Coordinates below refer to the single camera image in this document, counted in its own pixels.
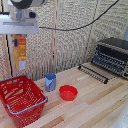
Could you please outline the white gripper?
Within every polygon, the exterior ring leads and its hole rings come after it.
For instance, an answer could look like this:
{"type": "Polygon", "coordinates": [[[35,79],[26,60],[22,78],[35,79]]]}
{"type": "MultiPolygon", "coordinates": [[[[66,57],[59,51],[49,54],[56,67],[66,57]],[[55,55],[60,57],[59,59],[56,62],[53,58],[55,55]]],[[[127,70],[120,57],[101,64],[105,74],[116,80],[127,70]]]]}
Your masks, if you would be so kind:
{"type": "Polygon", "coordinates": [[[29,9],[12,8],[0,12],[0,34],[36,34],[39,32],[37,14],[29,9]]]}

